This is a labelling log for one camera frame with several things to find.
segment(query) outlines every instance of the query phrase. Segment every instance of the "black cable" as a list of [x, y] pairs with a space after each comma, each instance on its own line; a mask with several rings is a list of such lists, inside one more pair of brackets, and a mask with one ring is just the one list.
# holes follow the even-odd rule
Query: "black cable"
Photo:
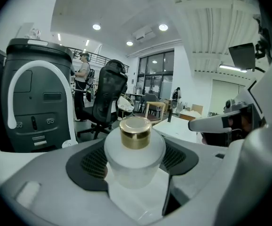
[[258, 71], [260, 71], [260, 72], [263, 72], [263, 73], [266, 72], [265, 70], [263, 70], [263, 69], [261, 69], [261, 68], [259, 68], [259, 67], [255, 67], [255, 69], [258, 70]]

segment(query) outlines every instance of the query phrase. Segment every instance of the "gold lid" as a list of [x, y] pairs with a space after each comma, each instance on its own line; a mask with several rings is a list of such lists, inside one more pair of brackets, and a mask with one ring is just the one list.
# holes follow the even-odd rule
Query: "gold lid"
[[142, 149], [150, 141], [150, 120], [144, 117], [129, 117], [120, 122], [122, 144], [130, 149]]

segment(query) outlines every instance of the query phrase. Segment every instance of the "ceiling air conditioning unit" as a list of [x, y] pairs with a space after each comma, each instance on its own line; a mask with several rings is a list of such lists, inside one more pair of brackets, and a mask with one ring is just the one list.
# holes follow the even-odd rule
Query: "ceiling air conditioning unit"
[[140, 28], [139, 30], [137, 30], [136, 32], [134, 32], [132, 35], [140, 43], [143, 43], [143, 42], [145, 42], [147, 40], [150, 40], [150, 39], [152, 39], [152, 38], [154, 38], [156, 36], [154, 34], [154, 32], [151, 30], [151, 28], [148, 27], [148, 26]]

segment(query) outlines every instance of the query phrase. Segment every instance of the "balcony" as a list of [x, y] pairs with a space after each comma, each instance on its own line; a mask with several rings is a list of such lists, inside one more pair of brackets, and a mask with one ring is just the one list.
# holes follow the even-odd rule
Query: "balcony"
[[[70, 47], [68, 47], [68, 48], [72, 51], [73, 58], [80, 59], [80, 53], [83, 52], [83, 50], [80, 50], [77, 48], [70, 48]], [[87, 52], [87, 53], [90, 55], [90, 61], [93, 63], [96, 63], [98, 65], [105, 66], [108, 63], [108, 61], [111, 60], [110, 58], [106, 58], [104, 56], [97, 55], [97, 54], [94, 54], [91, 52]], [[126, 73], [128, 73], [129, 66], [124, 65], [124, 68], [125, 68]]]

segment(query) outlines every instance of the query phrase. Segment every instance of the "standing person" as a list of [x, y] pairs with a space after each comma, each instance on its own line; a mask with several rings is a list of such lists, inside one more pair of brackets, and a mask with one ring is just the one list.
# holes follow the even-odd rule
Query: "standing person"
[[[86, 78], [90, 72], [90, 55], [89, 53], [82, 52], [80, 54], [80, 60], [83, 62], [80, 70], [75, 72], [75, 88], [84, 90], [86, 87]], [[74, 107], [77, 119], [80, 119], [79, 112], [85, 107], [83, 101], [83, 93], [75, 91]]]
[[182, 97], [181, 95], [181, 89], [178, 87], [177, 89], [174, 90], [173, 96], [172, 96], [172, 108], [173, 108], [173, 113], [175, 114], [178, 104], [179, 104], [179, 99]]

